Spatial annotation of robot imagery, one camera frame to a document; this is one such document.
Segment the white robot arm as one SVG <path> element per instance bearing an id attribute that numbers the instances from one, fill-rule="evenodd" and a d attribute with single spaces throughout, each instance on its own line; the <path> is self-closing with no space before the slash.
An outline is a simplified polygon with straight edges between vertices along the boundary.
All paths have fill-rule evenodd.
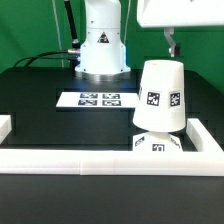
<path id="1" fill-rule="evenodd" d="M 111 81 L 130 72 L 126 47 L 120 39 L 119 0 L 84 0 L 86 39 L 80 49 L 76 75 L 94 81 Z M 137 0 L 137 22 L 143 28 L 162 28 L 172 57 L 179 46 L 176 27 L 224 25 L 224 0 Z"/>

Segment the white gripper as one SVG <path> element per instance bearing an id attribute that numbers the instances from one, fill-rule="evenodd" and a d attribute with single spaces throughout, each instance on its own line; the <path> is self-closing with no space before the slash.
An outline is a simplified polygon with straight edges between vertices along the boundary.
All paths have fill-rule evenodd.
<path id="1" fill-rule="evenodd" d="M 166 27 L 169 54 L 176 57 L 181 47 L 173 27 L 224 25 L 224 0 L 138 0 L 137 21 L 141 27 Z"/>

